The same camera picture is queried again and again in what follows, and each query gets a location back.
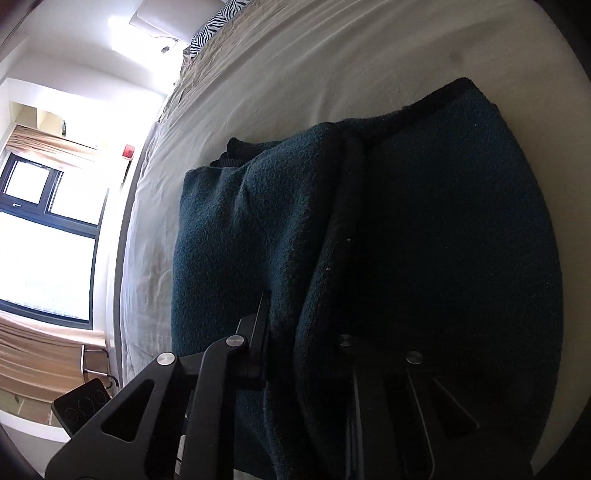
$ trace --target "beige bedspread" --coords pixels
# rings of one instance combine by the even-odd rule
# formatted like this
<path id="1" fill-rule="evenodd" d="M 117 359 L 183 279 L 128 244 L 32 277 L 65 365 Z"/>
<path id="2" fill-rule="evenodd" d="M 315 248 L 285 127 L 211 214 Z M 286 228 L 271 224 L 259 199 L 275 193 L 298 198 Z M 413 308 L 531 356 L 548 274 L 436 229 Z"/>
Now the beige bedspread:
<path id="1" fill-rule="evenodd" d="M 534 455 L 556 451 L 591 394 L 591 84 L 532 0 L 254 0 L 179 81 L 147 155 L 121 292 L 124 379 L 170 348 L 170 290 L 185 172 L 230 137 L 275 140 L 380 115 L 467 76 L 530 161 L 564 275 L 564 351 Z"/>

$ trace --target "dark green blanket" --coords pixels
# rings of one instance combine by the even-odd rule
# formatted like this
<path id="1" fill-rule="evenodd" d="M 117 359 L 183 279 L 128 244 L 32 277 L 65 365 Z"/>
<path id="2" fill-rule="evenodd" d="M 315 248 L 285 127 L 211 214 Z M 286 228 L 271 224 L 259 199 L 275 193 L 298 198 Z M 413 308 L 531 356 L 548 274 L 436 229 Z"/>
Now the dark green blanket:
<path id="1" fill-rule="evenodd" d="M 231 139 L 187 173 L 175 353 L 233 333 L 263 290 L 269 383 L 239 396 L 235 468 L 343 478 L 340 333 L 470 365 L 465 387 L 498 399 L 513 439 L 536 447 L 560 362 L 558 252 L 527 160 L 469 80 L 378 118 Z"/>

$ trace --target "black window frame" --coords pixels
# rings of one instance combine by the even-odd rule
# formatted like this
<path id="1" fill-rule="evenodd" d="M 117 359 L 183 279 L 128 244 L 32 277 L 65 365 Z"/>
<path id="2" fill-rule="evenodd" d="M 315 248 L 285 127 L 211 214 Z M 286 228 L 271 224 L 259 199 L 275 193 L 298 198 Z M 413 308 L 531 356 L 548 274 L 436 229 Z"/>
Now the black window frame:
<path id="1" fill-rule="evenodd" d="M 5 193 L 12 173 L 14 172 L 15 166 L 18 162 L 29 163 L 49 171 L 38 204 L 19 199 Z M 19 157 L 14 153 L 10 153 L 6 163 L 4 164 L 2 172 L 0 173 L 0 212 L 8 213 L 10 215 L 22 218 L 23 220 L 28 220 L 40 225 L 45 225 L 95 240 L 95 248 L 92 254 L 92 266 L 90 269 L 89 320 L 76 319 L 54 313 L 42 312 L 41 310 L 24 307 L 22 305 L 18 305 L 3 299 L 0 299 L 0 309 L 9 313 L 14 313 L 34 320 L 40 320 L 46 323 L 92 330 L 92 301 L 95 283 L 96 252 L 99 244 L 100 226 L 103 221 L 109 190 L 107 190 L 105 194 L 105 199 L 103 201 L 100 218 L 97 225 L 58 215 L 51 212 L 51 207 L 53 205 L 53 200 L 57 193 L 62 176 L 63 172 L 60 170 L 47 167 L 40 163 Z"/>

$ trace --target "curtain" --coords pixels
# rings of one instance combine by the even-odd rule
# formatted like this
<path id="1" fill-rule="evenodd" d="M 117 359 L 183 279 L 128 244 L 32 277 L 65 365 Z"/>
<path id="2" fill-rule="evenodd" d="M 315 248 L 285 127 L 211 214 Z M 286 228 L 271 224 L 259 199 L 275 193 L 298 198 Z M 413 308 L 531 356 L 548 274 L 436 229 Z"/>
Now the curtain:
<path id="1" fill-rule="evenodd" d="M 108 183 L 123 181 L 129 160 L 80 145 L 65 138 L 17 125 L 6 150 L 56 170 L 84 170 Z"/>
<path id="2" fill-rule="evenodd" d="M 35 400 L 55 400 L 83 383 L 82 345 L 104 348 L 104 333 L 0 312 L 0 388 Z M 90 355 L 87 367 L 106 371 L 104 354 L 97 353 L 93 365 L 88 364 Z"/>

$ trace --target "pillow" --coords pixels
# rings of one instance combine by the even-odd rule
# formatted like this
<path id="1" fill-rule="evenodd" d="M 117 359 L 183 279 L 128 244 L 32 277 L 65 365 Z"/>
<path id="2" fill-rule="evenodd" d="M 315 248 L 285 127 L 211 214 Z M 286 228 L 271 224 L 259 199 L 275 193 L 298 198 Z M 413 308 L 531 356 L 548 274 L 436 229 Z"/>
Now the pillow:
<path id="1" fill-rule="evenodd" d="M 207 41 L 250 2 L 251 0 L 228 0 L 228 3 L 218 13 L 207 20 L 191 39 L 189 50 L 191 58 L 195 58 Z"/>

